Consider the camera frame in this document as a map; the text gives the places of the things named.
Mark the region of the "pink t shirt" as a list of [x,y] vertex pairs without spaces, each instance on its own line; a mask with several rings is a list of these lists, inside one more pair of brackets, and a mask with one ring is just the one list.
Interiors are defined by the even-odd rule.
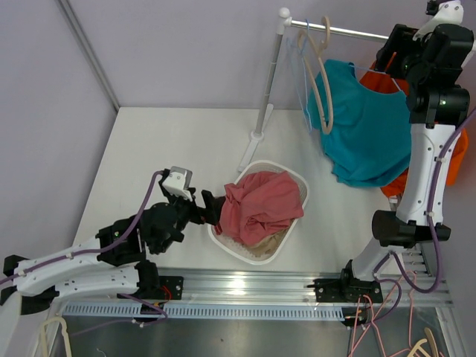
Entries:
[[226,184],[215,232],[253,246],[303,217],[298,184],[288,174],[260,171]]

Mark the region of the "beige t shirt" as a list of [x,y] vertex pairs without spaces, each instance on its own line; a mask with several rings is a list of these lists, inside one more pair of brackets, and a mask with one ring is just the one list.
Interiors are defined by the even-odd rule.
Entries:
[[267,236],[255,245],[247,246],[246,249],[255,257],[262,257],[267,254],[273,254],[279,248],[286,233],[287,230],[277,232],[276,234]]

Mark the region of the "teal t shirt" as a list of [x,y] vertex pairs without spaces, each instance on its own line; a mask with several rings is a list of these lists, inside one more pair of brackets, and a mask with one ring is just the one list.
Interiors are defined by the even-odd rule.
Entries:
[[[361,74],[350,63],[335,59],[324,63],[332,92],[334,127],[329,135],[322,133],[313,94],[308,99],[312,126],[321,134],[322,150],[339,182],[351,187],[384,187],[410,162],[407,94],[366,89],[358,82]],[[320,75],[316,81],[326,102]]]

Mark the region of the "beige plastic hanger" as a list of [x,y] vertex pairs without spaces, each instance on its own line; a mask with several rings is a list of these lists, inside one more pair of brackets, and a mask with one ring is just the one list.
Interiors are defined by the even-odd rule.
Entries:
[[[327,49],[330,41],[330,20],[328,16],[323,16],[321,19],[321,24],[324,26],[325,37],[324,40],[321,40],[319,44],[308,34],[307,30],[300,30],[297,35],[297,48],[301,52],[301,58],[304,64],[304,71],[311,77],[311,87],[312,93],[315,98],[315,103],[318,109],[318,118],[321,125],[321,131],[325,135],[329,135],[332,132],[334,127],[334,110],[332,102],[332,92],[330,88],[330,82],[327,75],[327,70],[325,69],[324,61],[321,58],[322,53]],[[304,54],[304,47],[306,43],[310,44],[310,48],[318,61],[320,71],[319,75],[321,76],[321,82],[324,87],[324,95],[326,102],[323,101],[321,96],[318,83],[316,81],[316,76],[313,73],[312,66],[308,57]]]

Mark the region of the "light blue wire hanger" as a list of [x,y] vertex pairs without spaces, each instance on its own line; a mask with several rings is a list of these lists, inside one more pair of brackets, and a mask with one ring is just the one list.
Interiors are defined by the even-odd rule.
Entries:
[[304,62],[306,43],[307,40],[305,39],[303,44],[299,45],[298,36],[295,36],[293,39],[291,37],[286,39],[286,49],[288,51],[289,67],[292,73],[295,93],[300,105],[300,110],[302,111],[304,123],[306,124],[308,132],[311,133],[313,126],[308,110],[309,91],[306,66]]
[[350,66],[358,74],[361,74],[358,82],[366,89],[381,94],[408,93],[408,84],[404,80],[394,79],[389,74],[376,71],[373,68],[364,68],[353,63],[350,63]]

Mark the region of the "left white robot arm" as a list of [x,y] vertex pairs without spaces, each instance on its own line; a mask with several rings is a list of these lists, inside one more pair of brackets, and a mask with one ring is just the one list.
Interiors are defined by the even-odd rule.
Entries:
[[178,195],[163,189],[165,202],[141,208],[136,215],[100,229],[87,241],[48,257],[6,257],[1,302],[19,294],[21,314],[32,315],[71,295],[157,297],[160,277],[147,255],[163,254],[173,243],[182,242],[189,223],[219,222],[224,197],[203,190],[205,205],[199,207],[195,191],[190,188]]

